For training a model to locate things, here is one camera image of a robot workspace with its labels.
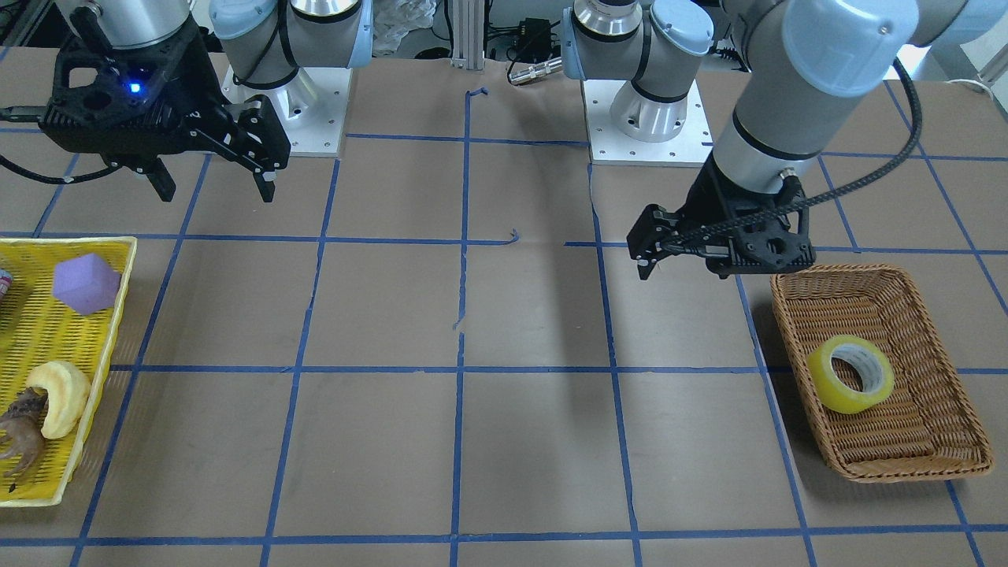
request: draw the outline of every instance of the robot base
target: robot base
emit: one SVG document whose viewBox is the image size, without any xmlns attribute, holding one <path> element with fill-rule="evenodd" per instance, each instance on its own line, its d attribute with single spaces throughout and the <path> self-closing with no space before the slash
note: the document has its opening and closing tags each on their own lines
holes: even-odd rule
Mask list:
<svg viewBox="0 0 1008 567">
<path fill-rule="evenodd" d="M 714 140 L 707 114 L 694 82 L 689 87 L 688 114 L 678 135 L 666 142 L 644 142 L 624 134 L 613 123 L 610 107 L 626 81 L 584 81 L 585 115 L 592 144 L 592 162 L 609 165 L 658 165 L 700 167 Z"/>
<path fill-rule="evenodd" d="M 234 84 L 229 67 L 221 90 L 232 102 L 243 102 L 253 94 L 270 98 L 290 140 L 290 155 L 339 157 L 350 101 L 353 71 L 305 68 L 287 85 L 270 91 L 255 91 Z M 304 111 L 290 109 L 303 103 Z"/>
</svg>

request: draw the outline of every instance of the tape roll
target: tape roll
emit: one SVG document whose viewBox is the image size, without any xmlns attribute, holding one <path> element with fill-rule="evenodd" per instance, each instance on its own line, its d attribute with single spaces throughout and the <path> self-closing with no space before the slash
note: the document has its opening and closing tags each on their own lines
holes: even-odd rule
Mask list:
<svg viewBox="0 0 1008 567">
<path fill-rule="evenodd" d="M 861 377 L 861 391 L 840 381 L 833 369 L 834 358 L 851 366 Z M 874 344 L 854 335 L 837 335 L 808 355 L 812 383 L 824 406 L 841 414 L 857 414 L 879 404 L 892 393 L 892 365 Z"/>
</svg>

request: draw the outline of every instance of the plastic bag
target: plastic bag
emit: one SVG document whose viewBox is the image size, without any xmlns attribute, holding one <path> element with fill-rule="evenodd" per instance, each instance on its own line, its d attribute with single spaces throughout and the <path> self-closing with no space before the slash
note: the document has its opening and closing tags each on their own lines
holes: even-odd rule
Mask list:
<svg viewBox="0 0 1008 567">
<path fill-rule="evenodd" d="M 437 11 L 435 0 L 374 0 L 375 40 L 372 52 L 389 55 L 414 29 L 430 27 Z"/>
</svg>

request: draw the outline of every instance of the purple block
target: purple block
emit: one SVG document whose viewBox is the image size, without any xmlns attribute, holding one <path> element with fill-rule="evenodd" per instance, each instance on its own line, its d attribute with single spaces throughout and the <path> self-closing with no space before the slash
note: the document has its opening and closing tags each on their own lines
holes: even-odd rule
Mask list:
<svg viewBox="0 0 1008 567">
<path fill-rule="evenodd" d="M 56 264 L 52 296 L 81 315 L 91 315 L 116 304 L 119 272 L 91 253 Z"/>
</svg>

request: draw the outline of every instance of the banana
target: banana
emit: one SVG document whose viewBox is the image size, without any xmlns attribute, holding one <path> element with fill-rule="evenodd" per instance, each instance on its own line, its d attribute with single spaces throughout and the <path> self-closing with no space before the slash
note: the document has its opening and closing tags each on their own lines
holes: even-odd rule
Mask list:
<svg viewBox="0 0 1008 567">
<path fill-rule="evenodd" d="M 42 422 L 42 437 L 65 437 L 84 414 L 91 382 L 70 362 L 55 360 L 37 366 L 28 373 L 27 384 L 42 388 L 49 395 L 49 410 Z"/>
</svg>

